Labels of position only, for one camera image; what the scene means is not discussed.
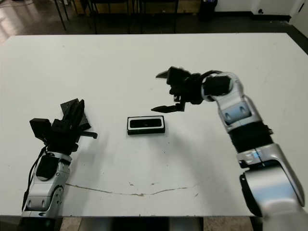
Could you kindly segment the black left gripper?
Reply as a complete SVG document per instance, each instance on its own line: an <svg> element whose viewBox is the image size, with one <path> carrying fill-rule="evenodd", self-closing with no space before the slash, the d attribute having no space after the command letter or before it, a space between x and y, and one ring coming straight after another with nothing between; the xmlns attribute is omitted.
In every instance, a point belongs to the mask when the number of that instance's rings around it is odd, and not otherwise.
<svg viewBox="0 0 308 231"><path fill-rule="evenodd" d="M81 136L96 139L96 132L87 131L89 123L82 119L84 114L84 100L63 103L63 119L55 119L51 126L51 134L46 139L47 150L62 154L71 154L78 149Z"/></svg>

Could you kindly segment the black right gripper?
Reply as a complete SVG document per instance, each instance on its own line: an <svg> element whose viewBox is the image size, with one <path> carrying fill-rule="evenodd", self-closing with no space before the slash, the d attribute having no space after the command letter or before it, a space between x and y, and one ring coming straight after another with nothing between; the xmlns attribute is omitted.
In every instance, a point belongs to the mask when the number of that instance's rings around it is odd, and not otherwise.
<svg viewBox="0 0 308 231"><path fill-rule="evenodd" d="M156 78L168 78L169 71L159 73ZM175 105L158 106L151 111L159 113L183 112L186 103L201 104L201 86L203 78L201 74L172 74L169 76L171 89L169 94L174 96Z"/></svg>

